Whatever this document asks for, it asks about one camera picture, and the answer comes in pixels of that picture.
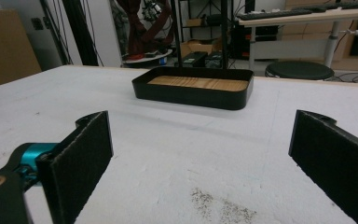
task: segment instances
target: white wall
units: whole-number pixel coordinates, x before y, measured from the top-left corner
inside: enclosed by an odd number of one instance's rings
[[[71,32],[69,21],[67,20],[64,12],[64,7],[61,0],[48,0],[53,15],[54,3],[58,10],[58,2],[61,4],[63,24],[66,30],[66,37],[68,40],[68,48],[71,54],[71,58],[74,64],[82,64],[80,55],[77,50],[74,36]],[[112,13],[110,9],[110,3],[108,0],[89,0],[89,10],[92,18],[92,25],[95,34],[95,46],[98,54],[101,57],[104,66],[120,67],[121,66],[121,55],[117,43],[116,28],[113,23]],[[91,22],[88,11],[86,11],[88,19],[89,32],[92,37]],[[58,21],[62,24],[61,17],[59,16]]]

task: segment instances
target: desk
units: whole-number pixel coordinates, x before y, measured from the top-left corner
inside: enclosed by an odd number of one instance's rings
[[[358,84],[255,77],[246,107],[226,111],[137,99],[145,71],[63,66],[0,86],[0,168],[108,110],[115,155],[77,223],[354,223],[288,150],[297,109],[358,136]],[[41,188],[26,199],[51,222]]]
[[[324,56],[324,65],[330,67],[331,62],[333,61],[334,50],[337,45],[339,23],[341,21],[348,20],[358,20],[358,9],[327,10],[324,13],[312,13],[308,15],[281,17],[257,21],[240,21],[240,25],[243,25],[245,27],[252,27],[249,69],[253,70],[254,62],[257,58],[295,58],[298,57],[298,55],[307,57]],[[307,43],[305,43],[303,40],[274,41],[273,43],[255,43],[255,27],[257,26],[285,25],[325,21],[333,21],[331,35],[329,36],[328,40],[312,40]]]

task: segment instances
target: metal pole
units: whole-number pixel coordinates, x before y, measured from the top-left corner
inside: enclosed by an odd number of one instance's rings
[[[227,69],[227,0],[221,0],[222,10],[222,68]]]
[[[331,35],[328,37],[326,50],[324,52],[324,65],[326,65],[327,67],[330,67],[331,62],[333,61],[334,50],[336,49],[338,41],[338,28],[339,21],[335,21],[333,23]]]
[[[180,41],[179,41],[179,32],[178,32],[178,22],[176,17],[176,4],[174,0],[171,0],[171,10],[172,10],[172,25],[175,29],[175,44],[176,44],[176,55],[178,57],[179,67],[182,67],[182,54],[180,52]]]

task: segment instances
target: white table surface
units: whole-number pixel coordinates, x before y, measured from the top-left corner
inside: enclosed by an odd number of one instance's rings
[[[288,150],[297,109],[358,136],[358,85],[256,77],[248,105],[226,111],[137,99],[144,72],[63,66],[0,86],[0,168],[108,110],[115,155],[77,223],[354,223]],[[51,222],[42,188],[26,198]]]

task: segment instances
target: stool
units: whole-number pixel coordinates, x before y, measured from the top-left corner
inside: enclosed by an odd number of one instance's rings
[[[320,63],[289,61],[268,65],[265,75],[266,77],[325,80],[332,77],[334,71]]]

